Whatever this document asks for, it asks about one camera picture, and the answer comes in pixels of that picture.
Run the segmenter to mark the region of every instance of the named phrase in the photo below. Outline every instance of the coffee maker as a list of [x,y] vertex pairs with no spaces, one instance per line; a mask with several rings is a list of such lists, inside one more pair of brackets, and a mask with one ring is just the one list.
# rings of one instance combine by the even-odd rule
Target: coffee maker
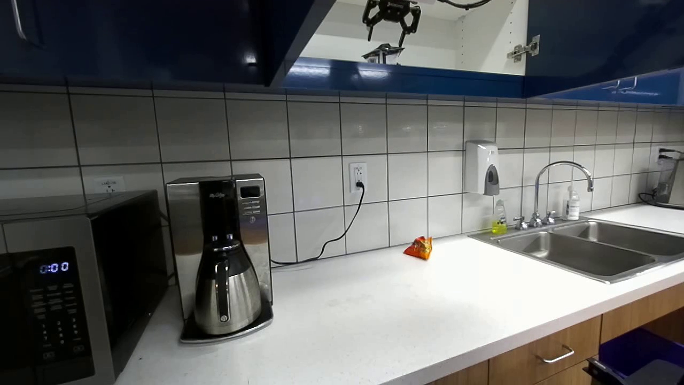
[[266,180],[184,178],[167,184],[184,342],[236,338],[272,319]]

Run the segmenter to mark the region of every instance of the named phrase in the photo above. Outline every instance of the power cord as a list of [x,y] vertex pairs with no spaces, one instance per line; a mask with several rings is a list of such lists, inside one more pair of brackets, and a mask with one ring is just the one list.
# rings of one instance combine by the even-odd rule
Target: power cord
[[301,264],[301,263],[319,260],[319,259],[325,253],[325,248],[327,248],[330,244],[337,244],[337,242],[340,242],[343,236],[347,236],[347,233],[349,233],[351,226],[356,225],[356,220],[357,220],[357,215],[359,215],[359,211],[361,211],[361,206],[363,206],[363,199],[365,199],[365,184],[363,184],[363,181],[357,181],[357,187],[361,187],[361,197],[359,197],[357,209],[356,209],[356,214],[351,215],[347,229],[345,229],[339,236],[331,236],[331,239],[324,242],[322,252],[319,252],[317,256],[311,256],[311,259],[304,259],[304,260],[272,260],[272,263],[276,263],[276,264]]

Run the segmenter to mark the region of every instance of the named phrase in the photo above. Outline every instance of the white countertop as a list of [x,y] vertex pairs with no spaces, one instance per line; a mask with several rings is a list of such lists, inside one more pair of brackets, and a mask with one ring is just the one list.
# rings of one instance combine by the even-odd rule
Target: white countertop
[[[675,209],[596,217],[684,234]],[[273,322],[229,342],[179,344],[171,289],[117,385],[428,383],[679,282],[684,260],[608,285],[471,236],[351,253],[273,272]]]

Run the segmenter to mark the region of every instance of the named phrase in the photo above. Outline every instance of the sink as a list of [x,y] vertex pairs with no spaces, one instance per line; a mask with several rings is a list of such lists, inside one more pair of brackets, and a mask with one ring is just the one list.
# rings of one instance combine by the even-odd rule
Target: sink
[[601,244],[614,244],[628,250],[639,250],[654,253],[661,260],[675,260],[684,256],[684,236],[673,236],[668,233],[654,233],[634,226],[620,226],[610,221],[579,221],[568,226],[559,226],[553,233],[582,236]]
[[643,252],[563,234],[552,229],[485,236],[485,242],[610,282],[658,263],[658,259]]

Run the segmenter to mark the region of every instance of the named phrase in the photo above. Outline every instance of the stainless steel carafe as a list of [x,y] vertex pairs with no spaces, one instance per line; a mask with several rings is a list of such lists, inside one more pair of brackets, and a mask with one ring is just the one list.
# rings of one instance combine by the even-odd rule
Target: stainless steel carafe
[[195,322],[210,335],[240,332],[262,314],[255,264],[234,234],[215,234],[197,268]]

